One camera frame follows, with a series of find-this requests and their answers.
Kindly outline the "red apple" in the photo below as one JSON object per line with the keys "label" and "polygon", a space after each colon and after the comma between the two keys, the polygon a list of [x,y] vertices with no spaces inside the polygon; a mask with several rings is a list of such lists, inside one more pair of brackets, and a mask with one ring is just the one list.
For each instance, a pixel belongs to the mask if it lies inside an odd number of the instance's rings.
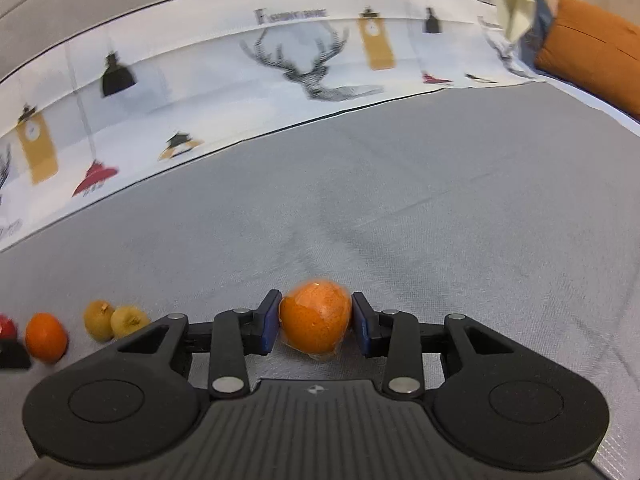
{"label": "red apple", "polygon": [[18,331],[16,324],[4,314],[0,314],[0,339],[17,340]]}

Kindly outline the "plain orange fruit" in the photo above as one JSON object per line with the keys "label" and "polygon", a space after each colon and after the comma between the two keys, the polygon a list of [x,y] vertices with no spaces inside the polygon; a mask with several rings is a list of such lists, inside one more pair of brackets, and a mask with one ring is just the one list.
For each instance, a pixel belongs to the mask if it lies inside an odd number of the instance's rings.
{"label": "plain orange fruit", "polygon": [[67,350],[68,336],[54,315],[39,312],[27,323],[25,344],[33,358],[46,364],[55,364]]}

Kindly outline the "yellow-green longan fruit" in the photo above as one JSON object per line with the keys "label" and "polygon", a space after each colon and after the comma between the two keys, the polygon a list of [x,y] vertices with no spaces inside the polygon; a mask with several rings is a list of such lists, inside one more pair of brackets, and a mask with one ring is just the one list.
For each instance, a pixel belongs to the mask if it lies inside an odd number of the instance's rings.
{"label": "yellow-green longan fruit", "polygon": [[111,319],[115,312],[112,305],[105,300],[93,300],[88,303],[84,312],[85,329],[95,341],[107,342],[114,338]]}
{"label": "yellow-green longan fruit", "polygon": [[111,328],[116,339],[125,338],[150,323],[148,315],[133,304],[118,307],[111,316]]}

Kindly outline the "grey printed sofa cover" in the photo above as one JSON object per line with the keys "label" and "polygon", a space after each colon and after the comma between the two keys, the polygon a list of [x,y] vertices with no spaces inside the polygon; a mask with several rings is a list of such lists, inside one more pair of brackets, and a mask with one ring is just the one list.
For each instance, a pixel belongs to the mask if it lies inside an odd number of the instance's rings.
{"label": "grey printed sofa cover", "polygon": [[639,474],[639,126],[489,0],[1,0],[1,310],[196,322],[332,278],[594,382]]}

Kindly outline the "blue cushion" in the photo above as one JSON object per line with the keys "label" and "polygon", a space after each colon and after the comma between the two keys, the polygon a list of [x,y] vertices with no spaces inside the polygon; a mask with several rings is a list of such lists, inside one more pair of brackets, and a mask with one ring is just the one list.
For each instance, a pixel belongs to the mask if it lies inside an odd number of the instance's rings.
{"label": "blue cushion", "polygon": [[535,70],[535,58],[546,40],[553,22],[553,14],[547,0],[535,0],[536,11],[532,27],[520,39],[521,59]]}

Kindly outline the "orange cushion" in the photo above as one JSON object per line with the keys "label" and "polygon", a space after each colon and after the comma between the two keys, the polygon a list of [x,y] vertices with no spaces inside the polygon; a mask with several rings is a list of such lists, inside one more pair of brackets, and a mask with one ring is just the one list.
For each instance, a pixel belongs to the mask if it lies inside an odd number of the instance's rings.
{"label": "orange cushion", "polygon": [[538,70],[639,118],[639,26],[582,0],[558,0]]}

